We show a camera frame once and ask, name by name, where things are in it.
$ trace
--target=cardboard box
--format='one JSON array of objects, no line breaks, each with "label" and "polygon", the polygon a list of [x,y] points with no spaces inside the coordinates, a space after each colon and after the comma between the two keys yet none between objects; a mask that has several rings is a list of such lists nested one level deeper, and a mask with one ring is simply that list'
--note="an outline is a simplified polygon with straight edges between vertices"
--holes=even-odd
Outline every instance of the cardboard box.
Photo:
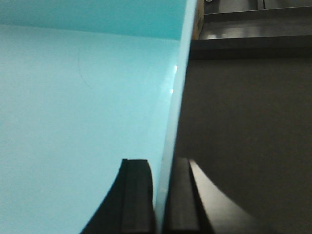
[{"label": "cardboard box", "polygon": [[205,0],[197,0],[192,40],[197,40],[204,25]]}]

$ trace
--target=light blue surface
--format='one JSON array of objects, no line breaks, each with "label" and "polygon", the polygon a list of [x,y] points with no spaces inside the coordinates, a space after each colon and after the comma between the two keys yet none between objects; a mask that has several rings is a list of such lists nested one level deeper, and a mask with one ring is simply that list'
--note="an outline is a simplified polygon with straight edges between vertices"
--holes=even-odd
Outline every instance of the light blue surface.
[{"label": "light blue surface", "polygon": [[1,234],[79,233],[123,158],[167,193],[195,0],[54,2],[0,0]]}]

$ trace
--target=black plastic strip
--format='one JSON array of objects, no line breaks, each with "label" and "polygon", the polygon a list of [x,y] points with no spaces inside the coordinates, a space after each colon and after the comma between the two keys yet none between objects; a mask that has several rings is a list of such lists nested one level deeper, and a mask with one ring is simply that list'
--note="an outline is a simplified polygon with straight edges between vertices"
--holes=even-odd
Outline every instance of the black plastic strip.
[{"label": "black plastic strip", "polygon": [[122,234],[153,234],[153,182],[146,160],[128,162],[127,182],[124,197]]},{"label": "black plastic strip", "polygon": [[204,208],[194,182],[188,160],[175,158],[170,177],[163,234],[213,233],[207,216],[202,213]]}]

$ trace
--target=turquoise wall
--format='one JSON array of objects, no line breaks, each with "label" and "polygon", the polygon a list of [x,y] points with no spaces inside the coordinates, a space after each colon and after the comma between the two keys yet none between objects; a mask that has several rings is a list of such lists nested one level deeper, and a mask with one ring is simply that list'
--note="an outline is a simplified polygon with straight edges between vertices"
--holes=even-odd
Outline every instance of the turquoise wall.
[{"label": "turquoise wall", "polygon": [[0,0],[0,24],[180,39],[186,0]]}]

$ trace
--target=light blue panel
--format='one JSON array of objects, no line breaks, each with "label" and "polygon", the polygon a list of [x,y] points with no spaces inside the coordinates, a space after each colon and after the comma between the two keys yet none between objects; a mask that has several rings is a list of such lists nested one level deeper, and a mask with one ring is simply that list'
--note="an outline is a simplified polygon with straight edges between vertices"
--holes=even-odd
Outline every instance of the light blue panel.
[{"label": "light blue panel", "polygon": [[168,114],[168,126],[166,130],[163,158],[161,162],[161,172],[156,197],[155,213],[157,219],[158,233],[161,232],[164,207],[169,187],[171,164],[176,142],[177,123],[179,119],[182,101],[196,2],[197,2],[196,0],[188,1],[184,13],[182,36],[180,40],[179,53],[177,59],[177,71],[173,86],[174,92],[172,95]]},{"label": "light blue panel", "polygon": [[186,0],[0,0],[0,24],[180,39]]},{"label": "light blue panel", "polygon": [[123,158],[161,226],[195,3],[0,0],[1,234],[79,233]]},{"label": "light blue panel", "polygon": [[178,41],[0,31],[0,233],[78,233],[122,158],[157,186]]}]

